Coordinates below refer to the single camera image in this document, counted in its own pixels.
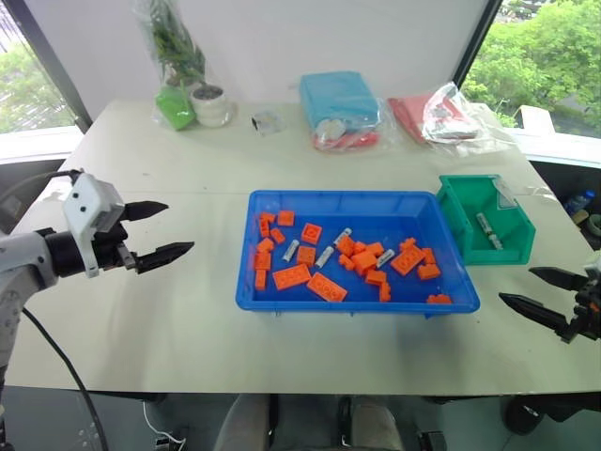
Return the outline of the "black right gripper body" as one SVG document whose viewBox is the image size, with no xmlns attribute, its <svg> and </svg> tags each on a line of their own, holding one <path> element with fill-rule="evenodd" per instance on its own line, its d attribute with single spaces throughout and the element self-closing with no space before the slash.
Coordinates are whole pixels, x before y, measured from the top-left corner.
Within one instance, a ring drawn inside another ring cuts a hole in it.
<svg viewBox="0 0 601 451">
<path fill-rule="evenodd" d="M 571 278 L 568 290 L 575 291 L 574 316 L 560 333 L 562 342 L 570 344 L 577 335 L 600 339 L 600 281 L 581 275 Z"/>
</svg>

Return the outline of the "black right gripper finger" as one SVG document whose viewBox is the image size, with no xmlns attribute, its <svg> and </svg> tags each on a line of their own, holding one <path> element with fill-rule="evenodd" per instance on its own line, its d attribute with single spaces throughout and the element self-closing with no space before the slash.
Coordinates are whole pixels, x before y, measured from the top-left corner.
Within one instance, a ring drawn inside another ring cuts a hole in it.
<svg viewBox="0 0 601 451">
<path fill-rule="evenodd" d="M 568 322 L 565 315 L 550 310 L 541 303 L 523 295 L 500 293 L 499 297 L 521 316 L 547 327 L 561 338 L 566 338 Z"/>
<path fill-rule="evenodd" d="M 532 267 L 529 272 L 554 287 L 568 291 L 580 291 L 588 283 L 587 277 L 556 267 Z"/>
</svg>

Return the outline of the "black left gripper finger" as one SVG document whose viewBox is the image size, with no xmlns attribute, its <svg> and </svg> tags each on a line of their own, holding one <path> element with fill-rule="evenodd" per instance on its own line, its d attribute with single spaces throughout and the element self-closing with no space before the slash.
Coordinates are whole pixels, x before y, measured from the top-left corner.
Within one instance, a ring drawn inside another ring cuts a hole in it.
<svg viewBox="0 0 601 451">
<path fill-rule="evenodd" d="M 137 274 L 154 271 L 184 256 L 194 247 L 193 241 L 173 242 L 156 248 L 153 252 L 135 257 Z"/>
<path fill-rule="evenodd" d="M 139 221 L 154 216 L 169 206 L 157 201 L 138 201 L 127 203 L 122 212 L 123 221 Z"/>
</svg>

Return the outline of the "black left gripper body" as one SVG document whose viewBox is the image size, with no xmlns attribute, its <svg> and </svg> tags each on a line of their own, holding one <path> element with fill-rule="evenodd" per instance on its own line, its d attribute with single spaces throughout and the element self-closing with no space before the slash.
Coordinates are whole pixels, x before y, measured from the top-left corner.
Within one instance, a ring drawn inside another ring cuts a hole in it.
<svg viewBox="0 0 601 451">
<path fill-rule="evenodd" d="M 93 235 L 93 251 L 101 270 L 109 271 L 123 267 L 126 270 L 138 271 L 137 255 L 125 244 L 128 237 L 120 221 L 117 221 L 108 231 L 98 231 Z"/>
</svg>

